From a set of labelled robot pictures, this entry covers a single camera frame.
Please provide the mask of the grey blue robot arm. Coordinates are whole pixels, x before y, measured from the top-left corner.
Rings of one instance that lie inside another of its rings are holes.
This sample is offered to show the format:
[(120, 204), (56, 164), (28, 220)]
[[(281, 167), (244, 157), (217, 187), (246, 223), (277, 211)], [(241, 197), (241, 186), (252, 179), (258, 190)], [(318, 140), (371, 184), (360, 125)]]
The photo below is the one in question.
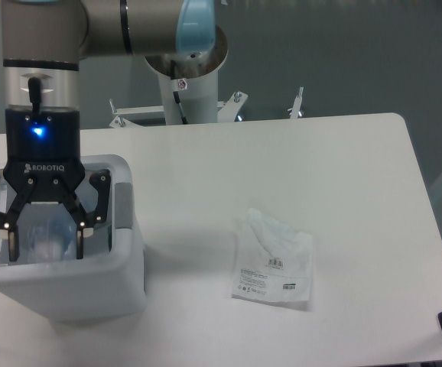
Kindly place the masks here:
[(212, 1), (3, 1), (7, 162), (0, 170), (0, 236), (20, 255), (18, 218), (58, 203), (76, 224), (76, 256), (105, 222), (108, 170), (80, 157), (79, 70), (84, 57), (191, 54), (216, 39)]

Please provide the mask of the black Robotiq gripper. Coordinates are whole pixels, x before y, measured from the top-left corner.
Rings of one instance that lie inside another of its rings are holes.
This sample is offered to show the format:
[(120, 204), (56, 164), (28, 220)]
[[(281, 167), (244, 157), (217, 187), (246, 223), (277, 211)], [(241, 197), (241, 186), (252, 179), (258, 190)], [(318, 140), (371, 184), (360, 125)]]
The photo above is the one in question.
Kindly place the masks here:
[[(76, 225), (76, 258), (85, 240), (106, 222), (112, 176), (108, 169), (86, 171), (80, 160), (80, 113), (5, 110), (7, 163), (3, 176), (16, 196), (0, 210), (0, 232), (8, 240), (9, 261), (20, 256), (18, 218), (27, 203), (62, 203)], [(85, 177), (81, 196), (76, 188)]]

